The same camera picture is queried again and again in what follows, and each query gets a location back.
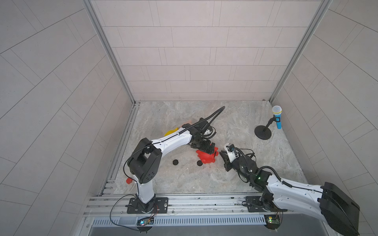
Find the red piggy bank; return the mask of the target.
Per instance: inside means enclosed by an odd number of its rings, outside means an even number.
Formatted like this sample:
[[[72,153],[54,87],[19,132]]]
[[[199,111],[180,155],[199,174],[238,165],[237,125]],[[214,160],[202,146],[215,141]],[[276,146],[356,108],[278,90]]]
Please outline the red piggy bank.
[[[215,152],[213,154],[208,154],[200,150],[197,150],[196,153],[203,164],[215,163],[215,157],[219,155],[217,147],[215,147]]]

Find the yellow piggy bank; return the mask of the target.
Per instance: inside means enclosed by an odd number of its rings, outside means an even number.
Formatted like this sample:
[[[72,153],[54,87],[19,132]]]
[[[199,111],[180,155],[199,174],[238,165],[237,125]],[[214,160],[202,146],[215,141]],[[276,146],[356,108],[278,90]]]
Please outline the yellow piggy bank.
[[[175,129],[173,129],[173,130],[170,130],[170,131],[166,132],[164,136],[171,135],[171,134],[177,132],[178,130],[179,130],[179,128],[175,128]]]

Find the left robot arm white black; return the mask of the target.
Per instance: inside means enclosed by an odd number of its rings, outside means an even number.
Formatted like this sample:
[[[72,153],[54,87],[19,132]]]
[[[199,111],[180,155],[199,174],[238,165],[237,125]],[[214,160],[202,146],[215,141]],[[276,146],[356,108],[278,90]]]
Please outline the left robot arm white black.
[[[213,155],[215,144],[211,142],[216,129],[201,118],[194,124],[184,124],[171,134],[162,138],[139,141],[126,164],[132,174],[132,180],[137,184],[137,200],[143,207],[151,207],[155,201],[153,178],[156,176],[161,159],[175,149],[190,145],[201,153]]]

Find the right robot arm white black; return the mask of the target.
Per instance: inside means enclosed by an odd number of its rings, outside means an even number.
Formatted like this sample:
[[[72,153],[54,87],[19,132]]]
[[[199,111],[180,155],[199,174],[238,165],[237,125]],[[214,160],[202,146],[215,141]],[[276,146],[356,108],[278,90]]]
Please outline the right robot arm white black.
[[[227,147],[220,151],[226,171],[234,170],[244,183],[262,193],[259,205],[266,211],[295,211],[323,222],[343,236],[358,236],[359,205],[333,183],[299,183],[281,178],[270,166],[258,167],[254,152]]]

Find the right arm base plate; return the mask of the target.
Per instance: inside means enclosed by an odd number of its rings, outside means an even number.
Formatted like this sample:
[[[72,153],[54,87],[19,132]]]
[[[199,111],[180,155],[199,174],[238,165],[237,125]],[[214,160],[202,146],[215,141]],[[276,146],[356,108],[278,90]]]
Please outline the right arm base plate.
[[[287,209],[280,209],[273,203],[262,201],[259,196],[247,196],[242,206],[246,207],[248,212],[287,212]]]

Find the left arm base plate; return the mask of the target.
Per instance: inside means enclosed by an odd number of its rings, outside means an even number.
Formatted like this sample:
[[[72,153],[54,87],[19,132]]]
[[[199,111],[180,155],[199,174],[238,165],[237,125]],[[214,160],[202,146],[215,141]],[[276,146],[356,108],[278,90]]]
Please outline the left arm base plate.
[[[166,197],[154,197],[148,203],[143,203],[139,198],[131,198],[127,214],[167,213],[168,200]]]

